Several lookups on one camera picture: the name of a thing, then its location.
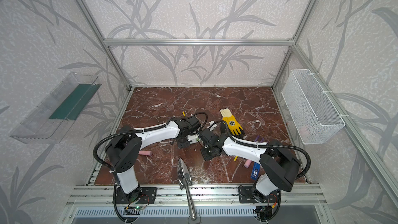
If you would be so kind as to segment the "red white remote control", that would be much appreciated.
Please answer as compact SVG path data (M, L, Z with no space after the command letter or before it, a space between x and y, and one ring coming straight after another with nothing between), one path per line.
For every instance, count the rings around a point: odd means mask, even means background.
M200 140L198 135L189 135L188 138L187 138L187 141L190 144L195 144L195 143L200 142L201 140Z

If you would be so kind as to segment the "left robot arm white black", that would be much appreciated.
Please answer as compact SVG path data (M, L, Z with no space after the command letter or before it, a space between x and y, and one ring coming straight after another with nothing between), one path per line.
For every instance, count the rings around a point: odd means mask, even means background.
M166 123L146 128L127 127L100 140L93 148L93 157L109 168L122 192L130 195L140 187L134 165L143 148L163 140L183 140L200 129L201 123L194 115L172 117Z

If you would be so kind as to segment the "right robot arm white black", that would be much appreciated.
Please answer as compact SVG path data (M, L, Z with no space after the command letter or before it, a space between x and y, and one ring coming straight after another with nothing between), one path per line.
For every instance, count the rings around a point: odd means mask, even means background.
M311 157L304 149L283 145L277 140L261 144L236 139L226 133L216 135L209 129L199 132L199 139L203 142L201 153L206 161L224 153L260 165L265 174L256 179L252 187L258 202L264 202L265 197L277 190L290 192L295 181L311 167Z

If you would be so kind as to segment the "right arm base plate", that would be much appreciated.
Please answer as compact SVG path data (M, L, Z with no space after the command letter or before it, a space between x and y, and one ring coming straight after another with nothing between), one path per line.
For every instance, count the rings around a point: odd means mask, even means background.
M243 203L277 203L277 197L281 191L279 189L272 191L269 195L263 195L258 190L254 190L252 186L238 186L238 198L241 204Z

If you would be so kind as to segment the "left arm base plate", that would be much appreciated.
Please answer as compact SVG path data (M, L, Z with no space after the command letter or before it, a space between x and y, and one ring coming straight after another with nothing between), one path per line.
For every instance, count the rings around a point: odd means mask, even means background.
M116 204L154 204L157 187L138 187L133 192L125 194L121 187L114 191L113 203Z

